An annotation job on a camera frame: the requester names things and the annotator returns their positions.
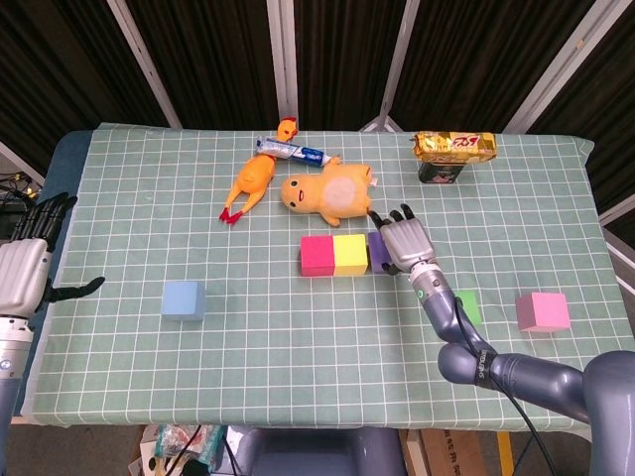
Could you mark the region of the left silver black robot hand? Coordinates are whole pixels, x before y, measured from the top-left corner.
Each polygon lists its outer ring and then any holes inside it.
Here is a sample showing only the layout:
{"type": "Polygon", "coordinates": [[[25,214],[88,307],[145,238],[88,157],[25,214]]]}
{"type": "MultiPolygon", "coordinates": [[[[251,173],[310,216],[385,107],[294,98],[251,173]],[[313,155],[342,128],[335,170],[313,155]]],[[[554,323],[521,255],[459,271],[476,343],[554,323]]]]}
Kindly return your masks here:
{"type": "Polygon", "coordinates": [[[1,245],[1,315],[29,319],[44,303],[83,298],[105,282],[97,277],[81,287],[55,288],[50,277],[53,254],[75,196],[59,193],[31,208],[1,245]]]}

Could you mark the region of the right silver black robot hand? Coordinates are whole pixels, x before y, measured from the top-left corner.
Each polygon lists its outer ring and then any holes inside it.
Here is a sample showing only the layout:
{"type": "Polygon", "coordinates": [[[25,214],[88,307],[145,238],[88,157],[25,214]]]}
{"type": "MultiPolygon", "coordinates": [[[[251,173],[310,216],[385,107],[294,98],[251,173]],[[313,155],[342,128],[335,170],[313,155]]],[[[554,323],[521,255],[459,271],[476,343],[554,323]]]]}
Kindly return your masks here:
{"type": "Polygon", "coordinates": [[[420,263],[437,262],[435,248],[422,222],[407,203],[402,203],[400,208],[391,210],[387,218],[374,210],[367,211],[390,256],[390,260],[382,264],[382,269],[390,276],[410,274],[420,263]]]}

